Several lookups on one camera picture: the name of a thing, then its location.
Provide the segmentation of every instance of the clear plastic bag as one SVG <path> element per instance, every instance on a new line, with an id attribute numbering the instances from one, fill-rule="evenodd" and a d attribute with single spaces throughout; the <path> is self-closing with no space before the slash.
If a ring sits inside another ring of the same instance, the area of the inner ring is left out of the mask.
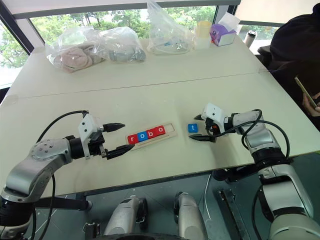
<path id="1" fill-rule="evenodd" d="M 99 56 L 113 62 L 142 62 L 146 59 L 138 35 L 130 27 L 121 26 L 100 32 L 103 50 Z"/>
<path id="2" fill-rule="evenodd" d="M 191 31 L 172 19 L 155 1 L 148 0 L 151 29 L 148 51 L 156 55 L 184 54 L 193 47 Z"/>
<path id="3" fill-rule="evenodd" d="M 99 31 L 92 26 L 67 29 L 57 40 L 45 45 L 46 58 L 50 63 L 68 73 L 85 69 L 104 60 L 104 51 Z"/>

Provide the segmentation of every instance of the cable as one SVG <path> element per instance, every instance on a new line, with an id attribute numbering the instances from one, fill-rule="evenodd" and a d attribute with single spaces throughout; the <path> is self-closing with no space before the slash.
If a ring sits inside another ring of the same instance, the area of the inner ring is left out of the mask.
<path id="1" fill-rule="evenodd" d="M 67 112 L 63 115 L 61 115 L 60 117 L 57 117 L 55 120 L 53 120 L 47 127 L 46 129 L 41 133 L 40 137 L 38 138 L 38 140 L 36 141 L 37 143 L 41 141 L 41 139 L 44 137 L 44 135 L 47 133 L 47 131 L 53 126 L 53 124 L 55 124 L 56 122 L 58 122 L 60 119 L 69 116 L 71 114 L 88 114 L 89 112 L 87 110 L 80 110 L 80 111 L 71 111 L 71 112 Z"/>
<path id="2" fill-rule="evenodd" d="M 211 179 L 211 173 L 210 173 L 210 175 L 208 177 L 208 180 L 206 181 L 203 198 L 204 198 L 204 205 L 205 205 L 206 213 L 208 214 L 208 217 L 211 220 L 211 216 L 210 216 L 210 213 L 209 213 L 209 210 L 208 210 L 208 206 L 207 206 L 207 198 L 206 198 L 210 179 Z"/>
<path id="3" fill-rule="evenodd" d="M 35 239 L 36 228 L 37 228 L 37 214 L 36 214 L 36 208 L 34 208 L 32 211 L 32 234 L 31 234 L 30 240 Z"/>
<path id="4" fill-rule="evenodd" d="M 258 238 L 258 240 L 262 240 L 260 233 L 258 231 L 257 225 L 256 225 L 256 203 L 258 200 L 258 193 L 261 190 L 261 186 L 257 189 L 253 201 L 252 201 L 252 207 L 251 207 L 251 221 L 252 221 L 252 226 L 253 226 L 253 230 L 255 232 L 256 237 Z"/>
<path id="5" fill-rule="evenodd" d="M 233 130 L 241 128 L 244 125 L 252 124 L 252 123 L 264 123 L 264 124 L 269 124 L 269 125 L 277 128 L 282 133 L 282 135 L 283 135 L 283 137 L 285 139 L 285 144 L 286 144 L 285 158 L 286 159 L 289 158 L 289 155 L 290 155 L 290 142 L 289 142 L 289 138 L 288 138 L 286 132 L 281 127 L 279 127 L 277 124 L 275 124 L 273 122 L 270 122 L 270 121 L 265 121 L 265 120 L 247 121 L 247 122 L 239 124 L 238 126 L 234 126 L 234 127 L 230 128 L 230 129 L 228 129 L 227 131 L 224 131 L 223 133 L 216 134 L 216 135 L 212 135 L 209 130 L 207 130 L 206 132 L 208 133 L 209 136 L 214 137 L 214 138 L 218 138 L 218 137 L 221 137 L 221 136 L 226 135 L 228 133 L 231 133 Z"/>
<path id="6" fill-rule="evenodd" d="M 254 126 L 258 123 L 258 121 L 261 119 L 261 116 L 262 116 L 262 111 L 260 109 L 254 109 L 253 111 L 259 112 L 259 115 L 254 121 L 254 123 L 252 123 L 252 125 L 242 134 L 242 137 L 241 137 L 241 143 L 247 150 L 249 150 L 249 148 L 245 143 L 245 137 L 247 136 L 248 132 L 254 128 Z"/>
<path id="7" fill-rule="evenodd" d="M 59 117 L 57 117 L 55 120 L 53 120 L 46 128 L 45 130 L 41 133 L 41 135 L 39 136 L 38 140 L 36 141 L 37 143 L 40 142 L 42 140 L 42 138 L 44 137 L 44 135 L 47 133 L 47 131 L 56 123 L 58 122 L 60 119 L 72 115 L 72 114 L 82 114 L 83 116 L 85 116 L 86 114 L 88 114 L 89 112 L 87 110 L 78 110 L 78 111 L 70 111 L 67 112 Z M 52 215 L 52 211 L 53 211 L 53 205 L 54 205 L 54 198 L 55 198 L 55 194 L 56 194 L 56 178 L 55 175 L 52 174 L 52 196 L 51 196 L 51 201 L 50 201 L 50 207 L 49 207 L 49 215 L 48 218 L 46 220 L 46 224 L 45 227 L 42 231 L 41 236 L 39 237 L 39 240 L 42 240 L 47 232 L 50 220 L 51 220 L 51 215 Z M 36 223 L 37 223 L 37 216 L 36 216 L 36 210 L 34 210 L 34 213 L 32 212 L 32 220 L 33 220 L 33 226 L 32 226 L 32 233 L 31 233 L 31 239 L 30 240 L 34 240 L 35 235 L 36 235 Z"/>

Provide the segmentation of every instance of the purple box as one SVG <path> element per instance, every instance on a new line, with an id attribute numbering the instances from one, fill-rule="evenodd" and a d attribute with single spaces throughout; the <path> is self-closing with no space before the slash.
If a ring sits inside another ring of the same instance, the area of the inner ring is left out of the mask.
<path id="1" fill-rule="evenodd" d="M 217 46 L 232 44 L 236 34 L 235 30 L 228 31 L 226 27 L 221 24 L 213 24 L 210 28 L 212 42 Z"/>

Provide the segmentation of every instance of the window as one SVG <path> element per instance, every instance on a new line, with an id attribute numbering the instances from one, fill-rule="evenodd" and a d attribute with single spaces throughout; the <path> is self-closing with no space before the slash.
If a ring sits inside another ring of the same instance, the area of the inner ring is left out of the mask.
<path id="1" fill-rule="evenodd" d="M 245 40 L 248 31 L 253 30 L 257 32 L 257 36 L 250 47 L 251 52 L 256 55 L 259 54 L 258 48 L 270 45 L 278 29 L 279 27 L 275 26 L 238 25 L 237 32 L 242 40 Z"/>
<path id="2" fill-rule="evenodd" d="M 11 86 L 27 58 L 25 50 L 0 21 L 0 89 Z"/>
<path id="3" fill-rule="evenodd" d="M 215 6 L 168 7 L 164 10 L 181 25 L 193 29 L 198 21 L 213 21 Z M 148 38 L 150 21 L 147 9 L 83 12 L 31 18 L 32 23 L 48 44 L 66 29 L 91 25 L 98 30 L 127 26 L 139 38 Z"/>

